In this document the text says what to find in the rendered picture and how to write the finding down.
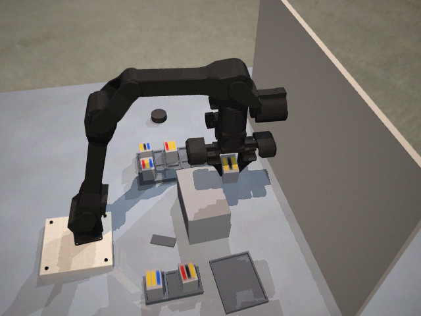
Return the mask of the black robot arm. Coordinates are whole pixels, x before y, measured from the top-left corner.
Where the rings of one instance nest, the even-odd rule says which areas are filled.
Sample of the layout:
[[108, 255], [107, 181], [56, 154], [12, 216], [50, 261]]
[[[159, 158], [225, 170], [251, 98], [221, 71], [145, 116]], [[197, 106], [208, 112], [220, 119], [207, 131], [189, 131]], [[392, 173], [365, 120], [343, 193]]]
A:
[[207, 95], [207, 129], [218, 123], [226, 130], [240, 130], [247, 124], [247, 112], [255, 122], [287, 119], [284, 87], [257, 90], [246, 64], [238, 58], [215, 61], [199, 68], [127, 68], [87, 100], [84, 125], [88, 140], [85, 180], [72, 198], [68, 228], [76, 246], [103, 239], [101, 217], [105, 216], [108, 184], [103, 184], [107, 145], [117, 123], [139, 97]]

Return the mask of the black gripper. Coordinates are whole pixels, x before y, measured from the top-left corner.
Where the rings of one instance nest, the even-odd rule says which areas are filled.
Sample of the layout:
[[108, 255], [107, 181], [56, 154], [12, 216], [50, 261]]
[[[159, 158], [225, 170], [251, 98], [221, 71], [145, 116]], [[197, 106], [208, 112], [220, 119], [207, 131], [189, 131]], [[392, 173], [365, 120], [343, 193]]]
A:
[[259, 157], [274, 157], [277, 149], [272, 133], [270, 131], [253, 132], [253, 136], [247, 136], [246, 125], [240, 130], [226, 130], [218, 123], [218, 140], [211, 144], [205, 144], [204, 137], [188, 138], [186, 140], [188, 164], [202, 165], [207, 162], [222, 176], [220, 154], [238, 153], [239, 173], [248, 164], [257, 160], [255, 153], [257, 148]]

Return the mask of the dark grey short cylinder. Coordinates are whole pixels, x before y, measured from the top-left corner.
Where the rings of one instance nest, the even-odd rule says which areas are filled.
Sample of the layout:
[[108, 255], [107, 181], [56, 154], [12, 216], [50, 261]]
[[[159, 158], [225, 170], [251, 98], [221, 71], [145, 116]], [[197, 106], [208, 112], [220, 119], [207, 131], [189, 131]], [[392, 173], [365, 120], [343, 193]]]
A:
[[155, 109], [151, 112], [151, 120], [155, 123], [163, 123], [166, 119], [166, 111], [163, 109]]

